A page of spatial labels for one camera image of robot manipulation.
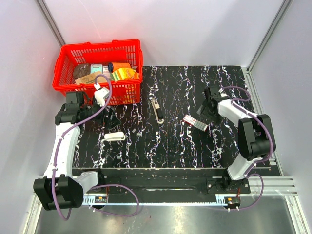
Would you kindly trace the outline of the red white staple box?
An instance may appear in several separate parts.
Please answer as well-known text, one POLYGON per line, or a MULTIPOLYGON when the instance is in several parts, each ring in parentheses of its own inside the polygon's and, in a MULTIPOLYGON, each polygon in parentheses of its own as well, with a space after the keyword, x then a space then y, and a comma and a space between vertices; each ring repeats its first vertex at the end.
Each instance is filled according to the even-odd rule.
POLYGON ((206 131, 207 128, 208 128, 208 125, 199 121, 199 120, 196 120, 195 118, 189 116, 189 115, 185 115, 183 120, 185 122, 187 122, 188 124, 194 126, 195 128, 199 129, 199 130, 202 130, 202 131, 206 131))

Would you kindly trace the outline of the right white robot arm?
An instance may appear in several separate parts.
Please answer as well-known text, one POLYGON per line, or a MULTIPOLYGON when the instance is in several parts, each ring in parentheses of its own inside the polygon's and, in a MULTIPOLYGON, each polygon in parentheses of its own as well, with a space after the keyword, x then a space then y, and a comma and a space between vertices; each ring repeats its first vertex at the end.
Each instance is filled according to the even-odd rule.
POLYGON ((227 119, 238 128, 238 155, 221 179, 222 189, 233 193, 244 183, 253 167, 270 159, 276 143, 270 117, 250 112, 238 105, 236 101, 243 99, 230 99, 224 91, 227 88, 230 87, 206 87, 205 100, 197 113, 214 123, 227 119))

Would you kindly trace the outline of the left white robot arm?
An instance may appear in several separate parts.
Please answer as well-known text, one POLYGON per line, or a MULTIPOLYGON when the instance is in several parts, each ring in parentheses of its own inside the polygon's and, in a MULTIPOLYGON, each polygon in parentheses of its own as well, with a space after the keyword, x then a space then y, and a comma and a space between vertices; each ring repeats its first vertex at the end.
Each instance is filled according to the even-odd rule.
POLYGON ((87 191, 91 189, 100 193, 105 189, 106 182, 96 171, 84 172, 73 178, 72 164, 81 132, 79 122, 102 122, 105 116, 103 107, 110 94, 107 88, 95 91, 91 106, 85 102, 84 91, 66 94, 66 102, 55 116, 56 137, 50 162, 43 177, 33 184, 45 210, 78 208, 87 191))

